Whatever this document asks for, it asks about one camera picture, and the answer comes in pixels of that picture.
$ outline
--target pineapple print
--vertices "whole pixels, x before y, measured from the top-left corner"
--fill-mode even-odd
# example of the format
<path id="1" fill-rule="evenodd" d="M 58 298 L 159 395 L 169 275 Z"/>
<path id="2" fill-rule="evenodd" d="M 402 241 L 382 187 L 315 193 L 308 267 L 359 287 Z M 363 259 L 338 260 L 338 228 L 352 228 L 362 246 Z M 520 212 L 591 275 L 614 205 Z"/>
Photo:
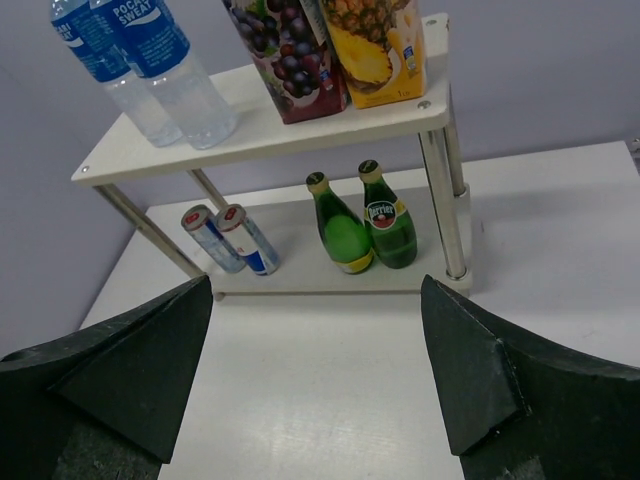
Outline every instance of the pineapple print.
<path id="1" fill-rule="evenodd" d="M 415 3 L 416 0 L 321 0 L 352 97 L 355 93 L 378 92 L 406 68 L 402 66 L 403 49 L 398 50 L 403 43 L 399 39 L 405 36 L 401 33 L 406 30 L 404 12 Z M 417 11 L 411 11 L 411 15 L 417 16 Z M 395 75 L 391 56 L 396 59 Z M 385 95 L 390 98 L 396 92 Z"/>
<path id="2" fill-rule="evenodd" d="M 322 3 L 327 20 L 334 27 L 383 48 L 388 46 L 387 32 L 394 26 L 390 0 L 322 0 Z"/>

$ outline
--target plastic bottle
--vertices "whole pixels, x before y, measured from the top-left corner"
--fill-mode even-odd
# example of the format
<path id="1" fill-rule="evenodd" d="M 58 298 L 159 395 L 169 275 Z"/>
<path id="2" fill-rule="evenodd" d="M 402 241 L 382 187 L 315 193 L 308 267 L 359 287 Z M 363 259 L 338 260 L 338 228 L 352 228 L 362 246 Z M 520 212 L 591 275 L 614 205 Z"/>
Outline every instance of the plastic bottle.
<path id="1" fill-rule="evenodd" d="M 50 19 L 66 45 L 152 145 L 164 147 L 182 137 L 92 15 L 89 0 L 53 0 Z"/>
<path id="2" fill-rule="evenodd" d="M 318 231 L 329 258 L 345 273 L 366 271 L 374 254 L 362 221 L 333 193 L 322 172 L 309 175 L 306 183 L 313 194 Z"/>
<path id="3" fill-rule="evenodd" d="M 91 0 L 125 59 L 199 150 L 227 138 L 236 114 L 191 51 L 163 0 Z"/>

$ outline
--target pineapple juice carton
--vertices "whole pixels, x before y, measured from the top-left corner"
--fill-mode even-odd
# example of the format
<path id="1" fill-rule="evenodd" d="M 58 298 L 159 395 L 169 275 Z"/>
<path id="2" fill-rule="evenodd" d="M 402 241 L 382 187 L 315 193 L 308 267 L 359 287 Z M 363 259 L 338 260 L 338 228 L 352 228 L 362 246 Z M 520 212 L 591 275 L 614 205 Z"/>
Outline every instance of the pineapple juice carton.
<path id="1" fill-rule="evenodd" d="M 426 93 L 417 0 L 320 0 L 357 108 Z"/>

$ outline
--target bottle cap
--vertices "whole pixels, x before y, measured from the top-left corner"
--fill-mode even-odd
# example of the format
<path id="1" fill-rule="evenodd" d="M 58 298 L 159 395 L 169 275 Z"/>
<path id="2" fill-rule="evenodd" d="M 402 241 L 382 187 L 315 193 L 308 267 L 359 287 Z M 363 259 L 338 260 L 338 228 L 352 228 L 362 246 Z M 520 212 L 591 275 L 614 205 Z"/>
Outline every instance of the bottle cap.
<path id="1" fill-rule="evenodd" d="M 375 183 L 382 178 L 382 169 L 375 160 L 365 160 L 358 167 L 360 180 L 364 183 Z"/>
<path id="2" fill-rule="evenodd" d="M 313 172 L 307 177 L 306 183 L 311 193 L 322 193 L 329 188 L 329 179 L 322 172 Z"/>

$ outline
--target white table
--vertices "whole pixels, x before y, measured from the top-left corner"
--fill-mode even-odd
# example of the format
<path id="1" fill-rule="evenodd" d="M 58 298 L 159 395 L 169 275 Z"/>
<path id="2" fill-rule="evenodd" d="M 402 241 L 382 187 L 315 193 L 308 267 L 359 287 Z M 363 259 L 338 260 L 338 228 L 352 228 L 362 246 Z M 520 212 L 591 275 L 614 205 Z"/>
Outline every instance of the white table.
<path id="1" fill-rule="evenodd" d="M 569 347 L 640 366 L 640 179 L 625 145 L 464 169 L 474 192 L 471 299 Z M 394 184 L 411 178 L 389 175 Z M 336 190 L 354 181 L 335 182 Z M 302 195 L 304 187 L 290 187 L 229 201 Z M 169 227 L 194 203 L 152 207 L 148 215 Z M 196 263 L 206 261 L 188 238 L 173 240 Z M 83 326 L 186 280 L 136 233 Z M 415 294 L 228 296 L 216 303 L 175 455 L 160 478 L 461 479 L 419 305 Z"/>

